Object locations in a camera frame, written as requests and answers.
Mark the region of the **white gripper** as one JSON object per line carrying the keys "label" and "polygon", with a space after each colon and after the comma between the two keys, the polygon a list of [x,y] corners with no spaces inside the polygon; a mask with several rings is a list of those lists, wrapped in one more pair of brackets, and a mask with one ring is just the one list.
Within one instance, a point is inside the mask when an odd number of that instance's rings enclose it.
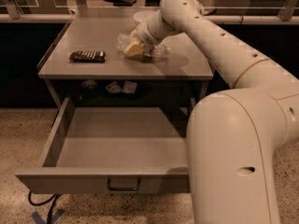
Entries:
{"label": "white gripper", "polygon": [[144,44],[146,46],[155,46],[160,43],[160,41],[150,32],[148,19],[145,19],[138,24],[129,36],[133,39],[133,41],[131,41],[124,49],[124,54],[130,58],[142,55],[145,51]]}

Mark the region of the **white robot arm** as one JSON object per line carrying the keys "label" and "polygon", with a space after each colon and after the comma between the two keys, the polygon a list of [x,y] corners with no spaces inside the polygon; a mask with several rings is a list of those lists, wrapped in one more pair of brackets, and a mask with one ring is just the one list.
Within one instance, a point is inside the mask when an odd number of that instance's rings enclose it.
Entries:
{"label": "white robot arm", "polygon": [[280,224],[273,157],[299,138],[299,80],[207,20],[195,0],[161,0],[132,32],[133,56],[185,33],[228,85],[189,117],[186,142],[195,224]]}

